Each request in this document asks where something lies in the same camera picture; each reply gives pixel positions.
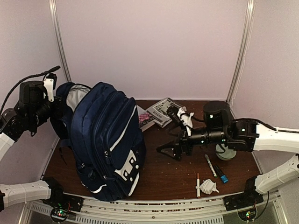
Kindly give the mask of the navy blue student backpack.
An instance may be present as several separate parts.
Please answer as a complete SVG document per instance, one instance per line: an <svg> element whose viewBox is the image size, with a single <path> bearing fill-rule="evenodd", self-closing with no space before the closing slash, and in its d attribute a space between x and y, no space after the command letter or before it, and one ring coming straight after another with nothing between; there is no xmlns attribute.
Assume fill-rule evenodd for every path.
<svg viewBox="0 0 299 224"><path fill-rule="evenodd" d="M62 116L50 122L71 149L82 185L101 201L131 196L146 156L135 99L104 82L67 82L56 94Z"/></svg>

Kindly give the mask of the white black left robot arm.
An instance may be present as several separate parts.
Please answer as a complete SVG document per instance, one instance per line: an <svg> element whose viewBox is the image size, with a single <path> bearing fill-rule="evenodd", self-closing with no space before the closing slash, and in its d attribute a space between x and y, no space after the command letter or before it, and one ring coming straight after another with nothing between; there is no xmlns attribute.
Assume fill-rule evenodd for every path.
<svg viewBox="0 0 299 224"><path fill-rule="evenodd" d="M60 117L61 97L54 95L57 84L55 66L39 74L29 75L19 80L7 93L0 108L0 157L26 131L33 137L38 127L50 118ZM54 178L21 184L1 184L0 209L12 205L43 200L52 207L63 207L67 196L63 187Z"/></svg>

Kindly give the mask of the black white illustrated book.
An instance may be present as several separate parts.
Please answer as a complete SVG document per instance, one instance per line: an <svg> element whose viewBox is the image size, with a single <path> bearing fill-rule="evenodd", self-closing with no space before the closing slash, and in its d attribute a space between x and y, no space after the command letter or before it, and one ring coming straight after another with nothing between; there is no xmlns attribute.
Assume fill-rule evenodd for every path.
<svg viewBox="0 0 299 224"><path fill-rule="evenodd" d="M171 106L176 108L183 107L180 103L175 102L171 98L164 98L154 105L146 109L146 112L154 117L154 122L161 128L171 123L171 118L167 115L167 109Z"/></svg>

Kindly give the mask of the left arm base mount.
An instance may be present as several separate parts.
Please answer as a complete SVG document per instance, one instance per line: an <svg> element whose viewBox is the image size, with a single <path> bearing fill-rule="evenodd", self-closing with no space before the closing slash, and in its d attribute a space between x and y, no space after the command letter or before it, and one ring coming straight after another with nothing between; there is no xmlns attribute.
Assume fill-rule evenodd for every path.
<svg viewBox="0 0 299 224"><path fill-rule="evenodd" d="M64 193L63 186L54 178L43 178L51 190L49 199L42 199L44 204L52 207L50 218L54 223L60 224L69 216L76 216L74 212L80 212L84 199L80 196Z"/></svg>

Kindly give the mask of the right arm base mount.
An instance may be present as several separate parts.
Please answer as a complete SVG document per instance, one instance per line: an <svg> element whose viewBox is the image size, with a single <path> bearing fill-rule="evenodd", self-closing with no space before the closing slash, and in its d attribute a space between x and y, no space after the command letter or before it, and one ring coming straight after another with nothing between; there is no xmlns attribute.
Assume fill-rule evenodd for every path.
<svg viewBox="0 0 299 224"><path fill-rule="evenodd" d="M238 217L246 223L256 221L266 210L270 193L267 192L267 201L263 210L258 213L257 204L264 201L263 194L256 190L255 181L257 176L249 178L245 183L245 189L242 193L225 196L223 198L226 211L238 210Z"/></svg>

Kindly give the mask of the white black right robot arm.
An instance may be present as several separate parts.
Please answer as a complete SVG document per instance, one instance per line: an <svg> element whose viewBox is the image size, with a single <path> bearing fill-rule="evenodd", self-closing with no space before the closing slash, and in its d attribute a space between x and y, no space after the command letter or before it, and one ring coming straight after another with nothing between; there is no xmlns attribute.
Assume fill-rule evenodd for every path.
<svg viewBox="0 0 299 224"><path fill-rule="evenodd" d="M225 101L210 101L203 106L204 127L192 127L194 117L185 112L184 108L169 107L167 114L181 127L176 140L161 145L157 152L166 154L171 150L169 157L180 161L182 153L192 154L195 145L217 144L234 151L262 151L274 150L292 152L295 155L284 164L266 174L252 177L246 181L246 187L240 194L240 203L251 205L257 194L263 195L299 176L299 131L273 127L258 119L234 119L229 104Z"/></svg>

